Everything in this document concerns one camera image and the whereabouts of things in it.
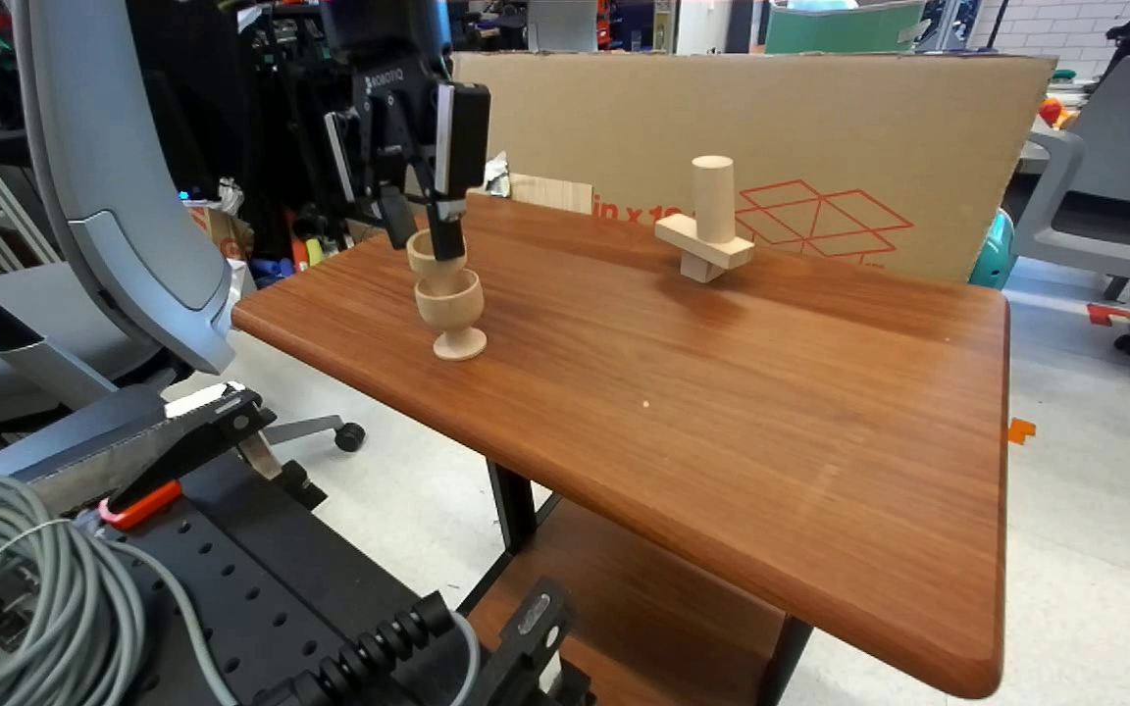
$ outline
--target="table leg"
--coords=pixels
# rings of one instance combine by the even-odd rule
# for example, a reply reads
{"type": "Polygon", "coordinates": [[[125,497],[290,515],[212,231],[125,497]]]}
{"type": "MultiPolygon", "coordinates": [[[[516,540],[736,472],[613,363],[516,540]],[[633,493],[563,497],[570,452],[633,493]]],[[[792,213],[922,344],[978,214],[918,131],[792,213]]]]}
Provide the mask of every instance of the table leg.
{"type": "Polygon", "coordinates": [[[539,528],[529,477],[522,477],[497,461],[488,461],[488,473],[492,473],[492,493],[493,493],[493,510],[497,510],[497,527],[502,527],[502,545],[510,554],[516,554],[529,545],[529,539],[539,528]]]}
{"type": "Polygon", "coordinates": [[[774,660],[760,675],[758,706],[775,706],[786,697],[809,634],[809,625],[786,614],[786,631],[775,634],[774,660]]]}

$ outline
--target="green object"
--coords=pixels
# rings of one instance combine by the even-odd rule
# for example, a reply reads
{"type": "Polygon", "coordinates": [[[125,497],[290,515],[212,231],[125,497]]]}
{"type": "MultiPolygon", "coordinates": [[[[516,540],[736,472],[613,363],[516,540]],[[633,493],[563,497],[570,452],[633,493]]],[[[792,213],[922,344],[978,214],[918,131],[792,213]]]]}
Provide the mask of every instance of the green object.
{"type": "Polygon", "coordinates": [[[770,55],[906,55],[918,38],[927,3],[792,10],[770,9],[770,55]]]}
{"type": "Polygon", "coordinates": [[[1013,250],[1013,221],[1003,209],[998,209],[998,221],[986,235],[986,250],[972,260],[969,284],[987,288],[987,289],[1003,289],[1016,260],[1020,255],[1013,250]]]}

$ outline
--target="wall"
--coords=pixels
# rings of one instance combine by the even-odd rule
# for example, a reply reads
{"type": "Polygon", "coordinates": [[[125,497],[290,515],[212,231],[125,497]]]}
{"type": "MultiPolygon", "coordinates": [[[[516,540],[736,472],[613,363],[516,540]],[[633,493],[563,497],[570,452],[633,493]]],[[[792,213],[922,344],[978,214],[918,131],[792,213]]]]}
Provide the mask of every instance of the wall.
{"type": "Polygon", "coordinates": [[[730,26],[730,0],[680,3],[673,55],[718,55],[718,52],[727,52],[727,26],[730,26]]]}
{"type": "MultiPolygon", "coordinates": [[[[1000,0],[982,3],[972,43],[986,43],[998,25],[1000,0]]],[[[1115,43],[1109,26],[1130,21],[1130,0],[1009,0],[998,52],[1060,55],[1076,76],[1102,76],[1115,43]]]]}

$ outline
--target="wooden block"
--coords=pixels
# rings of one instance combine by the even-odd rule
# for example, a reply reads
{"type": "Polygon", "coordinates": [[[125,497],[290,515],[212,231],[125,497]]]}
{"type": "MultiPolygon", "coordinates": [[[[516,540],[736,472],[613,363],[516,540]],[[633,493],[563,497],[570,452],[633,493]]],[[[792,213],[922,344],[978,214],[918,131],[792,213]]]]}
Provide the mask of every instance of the wooden block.
{"type": "Polygon", "coordinates": [[[694,260],[707,260],[707,264],[722,268],[722,269],[734,269],[734,268],[741,268],[741,264],[753,260],[753,242],[749,242],[749,239],[734,239],[734,235],[730,235],[730,239],[718,239],[718,242],[694,239],[694,221],[681,214],[681,213],[673,213],[673,214],[667,214],[667,221],[656,221],[656,235],[660,235],[664,242],[694,255],[694,260]]]}
{"type": "Polygon", "coordinates": [[[591,680],[597,703],[749,706],[781,634],[781,614],[747,593],[558,501],[469,613],[484,644],[497,644],[539,576],[571,603],[563,660],[591,680]]]}
{"type": "Polygon", "coordinates": [[[689,284],[713,284],[722,277],[727,269],[707,264],[707,260],[694,260],[694,255],[680,255],[680,276],[689,277],[689,284]]]}
{"type": "Polygon", "coordinates": [[[694,229],[701,242],[734,239],[734,159],[730,158],[689,159],[689,200],[694,200],[694,229]]]}

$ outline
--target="wooden base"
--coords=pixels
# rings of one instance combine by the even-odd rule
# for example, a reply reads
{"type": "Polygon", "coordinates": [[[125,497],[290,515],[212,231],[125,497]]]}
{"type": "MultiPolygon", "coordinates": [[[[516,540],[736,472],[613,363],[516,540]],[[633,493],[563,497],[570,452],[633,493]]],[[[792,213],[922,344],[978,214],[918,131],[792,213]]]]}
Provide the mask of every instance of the wooden base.
{"type": "Polygon", "coordinates": [[[741,264],[753,260],[753,242],[741,235],[727,235],[727,239],[700,239],[700,225],[681,213],[656,221],[656,235],[671,248],[680,248],[681,255],[707,260],[711,268],[734,269],[741,264]]]}
{"type": "Polygon", "coordinates": [[[758,697],[781,614],[747,593],[558,501],[473,603],[484,644],[497,644],[497,627],[539,576],[563,590],[571,603],[563,660],[591,680],[599,703],[749,706],[758,697]]]}

